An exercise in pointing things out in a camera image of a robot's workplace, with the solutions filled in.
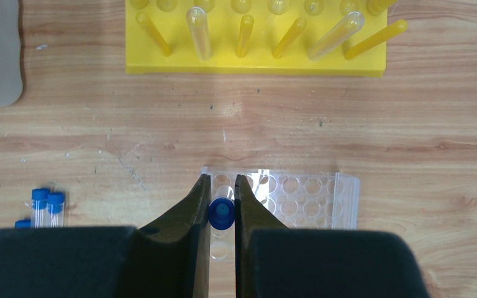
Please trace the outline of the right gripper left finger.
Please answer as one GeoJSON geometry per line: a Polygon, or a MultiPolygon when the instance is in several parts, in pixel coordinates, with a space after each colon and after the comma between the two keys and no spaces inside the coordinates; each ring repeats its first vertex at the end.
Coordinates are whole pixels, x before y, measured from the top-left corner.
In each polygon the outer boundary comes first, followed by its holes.
{"type": "Polygon", "coordinates": [[[207,297],[211,179],[146,226],[2,228],[0,297],[207,297]]]}

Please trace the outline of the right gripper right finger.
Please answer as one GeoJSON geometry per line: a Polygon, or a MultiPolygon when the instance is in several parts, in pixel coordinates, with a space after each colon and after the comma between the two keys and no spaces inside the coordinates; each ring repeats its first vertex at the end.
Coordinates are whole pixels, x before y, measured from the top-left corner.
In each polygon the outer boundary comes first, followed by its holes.
{"type": "Polygon", "coordinates": [[[421,270],[396,234],[288,228],[235,180],[237,297],[428,297],[421,270]]]}

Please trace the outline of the blue capped tube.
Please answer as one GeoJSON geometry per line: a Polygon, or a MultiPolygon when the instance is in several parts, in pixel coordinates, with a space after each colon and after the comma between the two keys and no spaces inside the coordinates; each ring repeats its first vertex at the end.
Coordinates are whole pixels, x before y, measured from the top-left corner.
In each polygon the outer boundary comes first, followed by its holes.
{"type": "Polygon", "coordinates": [[[46,227],[58,228],[64,225],[65,219],[65,193],[52,192],[47,196],[46,227]]]}
{"type": "Polygon", "coordinates": [[[32,226],[30,219],[21,219],[15,222],[14,228],[30,228],[32,226]]]}
{"type": "Polygon", "coordinates": [[[229,185],[216,189],[209,205],[209,222],[216,230],[227,230],[234,224],[234,191],[229,185]]]}
{"type": "Polygon", "coordinates": [[[30,223],[32,228],[43,228],[48,223],[48,203],[47,198],[51,193],[49,188],[37,188],[31,192],[31,215],[30,223]]]}

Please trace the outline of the clear test tube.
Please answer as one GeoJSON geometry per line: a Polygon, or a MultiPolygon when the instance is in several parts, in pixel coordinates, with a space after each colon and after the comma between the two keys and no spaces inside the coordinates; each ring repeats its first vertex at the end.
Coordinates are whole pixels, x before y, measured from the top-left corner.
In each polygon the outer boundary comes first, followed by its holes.
{"type": "Polygon", "coordinates": [[[318,60],[359,32],[365,23],[365,17],[358,11],[348,13],[325,35],[307,49],[310,60],[318,60]]]}
{"type": "Polygon", "coordinates": [[[194,6],[187,11],[186,22],[198,58],[202,61],[210,59],[212,49],[207,13],[203,8],[194,6]]]}

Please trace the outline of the clear acrylic tube rack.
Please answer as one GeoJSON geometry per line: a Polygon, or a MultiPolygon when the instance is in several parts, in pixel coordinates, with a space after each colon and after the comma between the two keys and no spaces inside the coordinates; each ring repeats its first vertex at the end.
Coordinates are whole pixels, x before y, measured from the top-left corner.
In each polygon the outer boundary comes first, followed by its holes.
{"type": "Polygon", "coordinates": [[[212,199],[235,200],[235,179],[246,177],[261,205],[289,228],[354,229],[360,180],[341,172],[204,166],[212,199]]]}

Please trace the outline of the yellow test tube rack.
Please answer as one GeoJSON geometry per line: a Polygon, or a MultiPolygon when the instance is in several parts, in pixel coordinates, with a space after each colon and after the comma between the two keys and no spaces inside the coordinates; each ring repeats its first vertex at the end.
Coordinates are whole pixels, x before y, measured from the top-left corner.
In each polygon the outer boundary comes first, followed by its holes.
{"type": "Polygon", "coordinates": [[[389,23],[392,1],[127,1],[125,70],[143,73],[244,73],[381,77],[386,44],[403,33],[389,23]],[[200,60],[186,22],[207,13],[212,55],[200,60]],[[361,30],[318,60],[307,49],[348,13],[365,17],[361,30]]]}

